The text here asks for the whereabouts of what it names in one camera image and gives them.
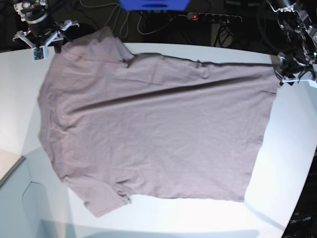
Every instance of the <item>power strip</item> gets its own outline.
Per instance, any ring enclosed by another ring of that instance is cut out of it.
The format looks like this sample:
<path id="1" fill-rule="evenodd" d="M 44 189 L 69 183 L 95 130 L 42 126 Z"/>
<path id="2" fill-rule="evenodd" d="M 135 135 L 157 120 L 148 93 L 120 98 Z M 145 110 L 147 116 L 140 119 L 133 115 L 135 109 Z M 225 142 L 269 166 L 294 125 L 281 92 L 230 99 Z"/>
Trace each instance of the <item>power strip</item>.
<path id="1" fill-rule="evenodd" d="M 212 23 L 242 23 L 242 17 L 236 15 L 213 14 L 213 13 L 187 13 L 187 19 L 191 21 L 208 21 Z"/>

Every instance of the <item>dark background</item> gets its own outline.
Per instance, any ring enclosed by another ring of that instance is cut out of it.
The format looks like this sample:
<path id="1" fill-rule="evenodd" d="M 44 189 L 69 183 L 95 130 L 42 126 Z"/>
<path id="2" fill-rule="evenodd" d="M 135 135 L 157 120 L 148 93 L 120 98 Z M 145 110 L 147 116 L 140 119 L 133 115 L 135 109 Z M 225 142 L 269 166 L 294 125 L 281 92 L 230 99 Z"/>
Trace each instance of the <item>dark background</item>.
<path id="1" fill-rule="evenodd" d="M 168 24 L 171 17 L 179 14 L 187 14 L 187 12 L 197 13 L 216 13 L 229 14 L 242 17 L 242 23 L 227 24 L 226 31 L 222 28 L 222 39 L 226 39 L 226 44 L 222 47 L 240 49 L 267 54 L 275 54 L 263 41 L 257 26 L 256 16 L 258 7 L 235 7 L 228 6 L 225 0 L 191 0 L 184 12 L 131 12 L 128 18 L 128 36 L 121 38 L 123 42 L 156 42 L 171 44 L 190 44 L 213 46 L 216 35 L 219 33 L 220 24 L 206 22 L 204 20 L 192 21 L 186 17 L 175 17 Z M 98 6 L 108 3 L 119 3 L 117 0 L 82 0 L 83 4 L 89 6 Z M 86 8 L 80 4 L 79 0 L 50 0 L 49 6 L 54 6 L 52 13 L 53 18 L 57 22 L 63 22 L 66 19 L 77 20 L 82 24 L 80 28 L 71 29 L 71 35 L 76 38 L 81 35 L 89 34 L 95 30 L 103 28 L 105 22 L 109 18 L 115 6 Z M 119 30 L 124 23 L 127 12 L 121 9 L 117 20 L 117 25 L 113 31 L 115 36 L 120 37 Z M 147 36 L 141 35 L 137 31 L 137 24 L 141 17 L 140 30 L 142 32 L 151 32 L 164 25 L 164 29 Z M 115 16 L 112 16 L 109 22 L 113 27 Z M 269 6 L 266 7 L 264 14 L 261 14 L 261 25 L 266 34 L 276 45 L 283 46 L 285 44 L 285 36 L 280 30 L 276 13 Z M 15 13 L 11 4 L 4 1 L 0 3 L 0 51 L 11 51 L 25 49 L 27 45 L 20 40 L 12 41 L 12 37 L 17 30 L 27 30 L 26 23 L 22 23 L 20 17 Z"/>

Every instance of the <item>blue box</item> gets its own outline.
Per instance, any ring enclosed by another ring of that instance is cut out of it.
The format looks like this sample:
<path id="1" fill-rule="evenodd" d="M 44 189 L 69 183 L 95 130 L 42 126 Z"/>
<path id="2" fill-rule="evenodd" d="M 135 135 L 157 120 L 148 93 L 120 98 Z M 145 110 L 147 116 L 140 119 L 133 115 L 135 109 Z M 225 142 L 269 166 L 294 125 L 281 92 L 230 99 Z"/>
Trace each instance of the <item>blue box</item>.
<path id="1" fill-rule="evenodd" d="M 177 10 L 183 11 L 190 0 L 120 0 L 127 11 Z"/>

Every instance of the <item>t-shirt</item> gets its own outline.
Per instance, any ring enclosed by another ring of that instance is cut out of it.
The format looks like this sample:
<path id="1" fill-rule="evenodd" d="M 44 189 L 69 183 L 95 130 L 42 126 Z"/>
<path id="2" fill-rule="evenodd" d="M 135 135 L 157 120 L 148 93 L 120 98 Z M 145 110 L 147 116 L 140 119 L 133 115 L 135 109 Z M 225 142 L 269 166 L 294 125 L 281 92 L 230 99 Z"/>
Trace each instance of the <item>t-shirt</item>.
<path id="1" fill-rule="evenodd" d="M 277 86 L 271 65 L 134 56 L 104 28 L 54 56 L 39 138 L 96 217 L 132 194 L 243 201 Z"/>

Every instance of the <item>white tabletop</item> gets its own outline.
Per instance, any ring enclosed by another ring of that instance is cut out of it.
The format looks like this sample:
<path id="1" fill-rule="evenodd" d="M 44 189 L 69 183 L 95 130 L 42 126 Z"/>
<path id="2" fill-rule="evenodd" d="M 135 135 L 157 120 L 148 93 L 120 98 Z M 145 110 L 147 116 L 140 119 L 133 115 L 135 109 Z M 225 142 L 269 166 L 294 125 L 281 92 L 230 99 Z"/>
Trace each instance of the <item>white tabletop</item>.
<path id="1" fill-rule="evenodd" d="M 126 46 L 134 54 L 160 53 L 201 62 L 271 63 L 268 55 L 221 48 L 139 43 Z M 292 87 L 284 85 L 278 90 L 245 203 L 133 195 L 131 205 L 97 219 L 70 190 L 65 196 L 65 210 L 59 209 L 61 205 L 56 202 L 56 194 L 65 188 L 54 175 L 48 158 L 38 149 L 41 147 L 37 139 L 40 114 L 36 97 L 52 52 L 50 49 L 49 59 L 37 62 L 31 61 L 30 50 L 0 54 L 1 70 L 5 75 L 0 80 L 0 135 L 16 141 L 12 144 L 0 140 L 0 149 L 26 156 L 31 180 L 46 187 L 50 206 L 55 208 L 51 219 L 61 223 L 71 221 L 76 225 L 78 237 L 100 229 L 182 233 L 177 237 L 193 237 L 189 233 L 200 233 L 199 237 L 282 236 L 317 145 L 317 93 L 314 89 L 300 83 Z M 66 210 L 70 216 L 63 215 Z"/>

